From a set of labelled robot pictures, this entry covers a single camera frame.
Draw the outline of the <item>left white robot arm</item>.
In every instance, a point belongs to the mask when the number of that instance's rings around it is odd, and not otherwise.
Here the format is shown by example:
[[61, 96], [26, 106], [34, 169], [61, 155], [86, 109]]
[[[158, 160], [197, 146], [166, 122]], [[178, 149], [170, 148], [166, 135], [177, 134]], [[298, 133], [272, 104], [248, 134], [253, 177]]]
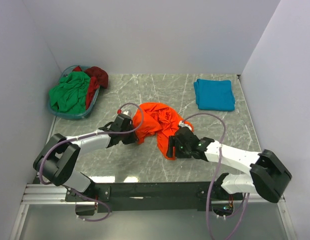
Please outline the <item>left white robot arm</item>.
[[129, 145], [137, 141], [133, 132], [132, 113], [119, 113], [114, 121], [96, 131], [80, 136], [65, 137], [54, 134], [33, 162], [33, 168], [55, 186], [70, 187], [83, 201], [99, 197], [96, 183], [75, 170], [78, 158], [99, 149], [107, 149], [122, 142]]

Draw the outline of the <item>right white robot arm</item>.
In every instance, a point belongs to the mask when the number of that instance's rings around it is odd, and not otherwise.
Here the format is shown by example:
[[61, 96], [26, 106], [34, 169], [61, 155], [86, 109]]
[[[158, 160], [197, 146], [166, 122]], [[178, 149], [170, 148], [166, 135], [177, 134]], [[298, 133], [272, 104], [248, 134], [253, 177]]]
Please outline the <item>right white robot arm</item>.
[[241, 174], [222, 174], [215, 180], [214, 193], [221, 200], [237, 193], [250, 193], [278, 203], [292, 180], [290, 171], [271, 150], [247, 151], [212, 138], [199, 139], [186, 126], [169, 136], [166, 155], [168, 158], [194, 158], [219, 163], [241, 171]]

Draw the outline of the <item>orange t shirt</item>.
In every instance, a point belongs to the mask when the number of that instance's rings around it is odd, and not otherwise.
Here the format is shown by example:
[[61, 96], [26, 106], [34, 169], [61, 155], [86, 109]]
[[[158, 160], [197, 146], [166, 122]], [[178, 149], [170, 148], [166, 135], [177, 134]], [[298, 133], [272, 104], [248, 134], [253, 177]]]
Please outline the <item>orange t shirt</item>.
[[139, 105], [132, 123], [135, 128], [137, 143], [142, 144], [145, 138], [156, 136], [157, 147], [167, 160], [176, 158], [167, 157], [169, 136], [173, 136], [179, 129], [183, 118], [172, 107], [159, 102], [146, 102]]

